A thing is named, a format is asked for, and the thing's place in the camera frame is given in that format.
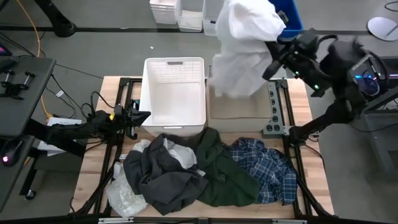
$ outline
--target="gray floor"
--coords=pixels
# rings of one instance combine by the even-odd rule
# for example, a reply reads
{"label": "gray floor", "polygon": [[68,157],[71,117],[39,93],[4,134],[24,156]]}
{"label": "gray floor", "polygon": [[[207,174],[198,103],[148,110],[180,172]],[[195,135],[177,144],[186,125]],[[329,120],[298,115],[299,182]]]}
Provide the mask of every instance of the gray floor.
{"label": "gray floor", "polygon": [[[80,27],[174,27],[158,26],[150,13],[147,0],[54,0],[57,6]],[[373,16],[386,16],[398,21],[398,13],[383,8],[387,1],[380,0],[296,0],[304,27],[318,30],[366,30],[366,21]],[[38,26],[49,22],[33,1],[22,1]],[[28,26],[21,10],[11,1],[0,14],[0,24]],[[33,32],[6,32],[15,41],[31,51],[37,50]],[[353,36],[342,36],[350,40]],[[385,55],[397,55],[397,42],[383,42],[369,35],[359,37],[369,50]],[[60,39],[47,33],[42,49],[47,57],[59,64],[99,76],[141,75],[144,60],[150,57],[202,57],[206,66],[218,51],[220,43],[203,34],[144,34],[144,33],[77,33]],[[320,47],[318,56],[326,55],[327,44]],[[78,72],[56,67],[54,74],[64,89],[79,103],[89,100],[93,90],[99,90],[101,80]],[[53,82],[48,87],[58,88]],[[47,109],[51,113],[71,114],[62,101],[44,93]],[[333,101],[329,92],[322,99],[311,98],[313,117],[321,115]],[[34,118],[44,122],[45,116],[38,106]],[[326,176],[335,213],[343,218],[398,223],[396,201],[398,183],[375,180],[371,174],[377,170],[376,160],[369,147],[368,136],[348,125],[333,125],[320,137],[320,147],[325,158]],[[52,171],[40,172],[34,183],[38,191],[33,201],[24,201],[17,192],[21,187],[27,166],[15,187],[0,219],[42,217],[68,213],[68,203],[75,190],[77,158],[60,156],[62,166]]]}

